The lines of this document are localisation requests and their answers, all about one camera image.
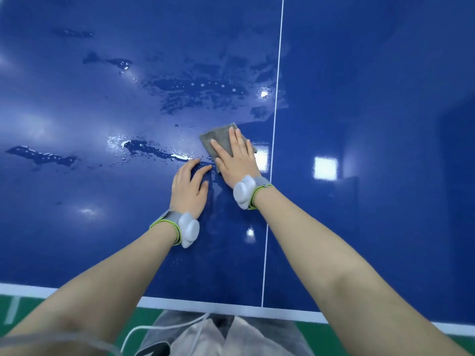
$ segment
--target left arm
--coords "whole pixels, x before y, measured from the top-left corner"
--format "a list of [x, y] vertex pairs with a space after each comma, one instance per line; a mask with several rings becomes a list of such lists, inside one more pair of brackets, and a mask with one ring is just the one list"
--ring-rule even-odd
[[[191, 169], [199, 159], [188, 161], [175, 175], [170, 206], [196, 219], [206, 203], [208, 183], [201, 185], [211, 166]], [[69, 281], [34, 309], [9, 335], [34, 332], [82, 331], [112, 343], [133, 313], [153, 276], [177, 237], [173, 225], [156, 224], [130, 245]], [[81, 343], [32, 345], [0, 349], [0, 355], [95, 355]]]

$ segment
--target blue table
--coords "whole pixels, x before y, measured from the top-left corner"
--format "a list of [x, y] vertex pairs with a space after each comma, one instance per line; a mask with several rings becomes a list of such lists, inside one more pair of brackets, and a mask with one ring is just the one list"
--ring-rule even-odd
[[[425, 317], [475, 335], [474, 0], [0, 0], [0, 293], [45, 297], [168, 207], [199, 134]], [[140, 305], [325, 322], [212, 172]]]

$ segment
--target white wrist device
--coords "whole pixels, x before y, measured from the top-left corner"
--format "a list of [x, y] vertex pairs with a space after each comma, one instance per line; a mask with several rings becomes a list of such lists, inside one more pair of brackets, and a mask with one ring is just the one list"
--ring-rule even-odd
[[182, 214], [177, 211], [168, 209], [165, 211], [150, 227], [159, 222], [169, 222], [175, 225], [177, 229], [177, 239], [174, 246], [182, 245], [184, 249], [191, 246], [191, 244], [198, 238], [199, 222], [193, 218], [193, 216], [187, 212]]
[[254, 194], [258, 189], [269, 186], [271, 186], [271, 184], [263, 176], [253, 178], [250, 175], [246, 175], [242, 181], [234, 186], [233, 196], [241, 209], [253, 210], [256, 208], [252, 204]]

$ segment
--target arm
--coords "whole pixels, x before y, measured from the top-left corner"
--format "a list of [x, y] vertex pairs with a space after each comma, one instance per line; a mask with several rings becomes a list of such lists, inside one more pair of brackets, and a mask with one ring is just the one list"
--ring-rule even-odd
[[[208, 183], [201, 187], [198, 170], [190, 181], [191, 169], [199, 159], [180, 168], [172, 183], [170, 206], [196, 219], [203, 211]], [[162, 264], [177, 237], [173, 225], [161, 222], [114, 255], [69, 281], [34, 309], [9, 335], [48, 331], [82, 331], [113, 342]], [[52, 347], [1, 349], [0, 355], [93, 355], [97, 351], [80, 344]]]
[[[259, 175], [250, 141], [229, 129], [233, 157], [212, 141], [226, 183]], [[274, 187], [258, 208], [289, 263], [352, 355], [468, 355], [405, 302], [353, 248]]]

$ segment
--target white line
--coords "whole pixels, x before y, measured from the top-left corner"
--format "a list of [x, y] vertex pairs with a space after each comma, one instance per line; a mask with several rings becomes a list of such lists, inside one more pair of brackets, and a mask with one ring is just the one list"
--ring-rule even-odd
[[18, 306], [20, 305], [20, 296], [13, 296], [8, 307], [7, 316], [5, 317], [4, 325], [11, 325], [15, 321], [17, 315]]
[[[56, 289], [48, 287], [0, 283], [0, 295], [45, 299], [46, 297], [52, 295], [55, 291]], [[314, 322], [320, 324], [328, 323], [321, 312], [271, 309], [268, 307], [230, 305], [224, 303], [201, 301], [160, 299], [157, 297], [147, 296], [142, 297], [137, 306], [145, 309], [179, 310], [202, 313], [211, 312], [222, 315], [277, 318], [281, 320]], [[448, 324], [443, 322], [433, 322], [433, 324], [439, 330], [448, 335], [475, 337], [474, 325]]]
[[[282, 23], [284, 21], [284, 0], [280, 11], [280, 32], [279, 32], [279, 53], [277, 55], [277, 81], [276, 81], [276, 103], [274, 104], [274, 127], [272, 128], [272, 151], [270, 153], [270, 183], [272, 183], [272, 166], [274, 164], [274, 140], [276, 138], [276, 115], [277, 115], [277, 94], [279, 92], [279, 71], [280, 71], [280, 49], [282, 46]], [[265, 251], [264, 251], [264, 275], [262, 277], [262, 299], [261, 307], [264, 307], [264, 287], [265, 287], [265, 264], [267, 262], [267, 239], [269, 237], [269, 225], [265, 228]]]

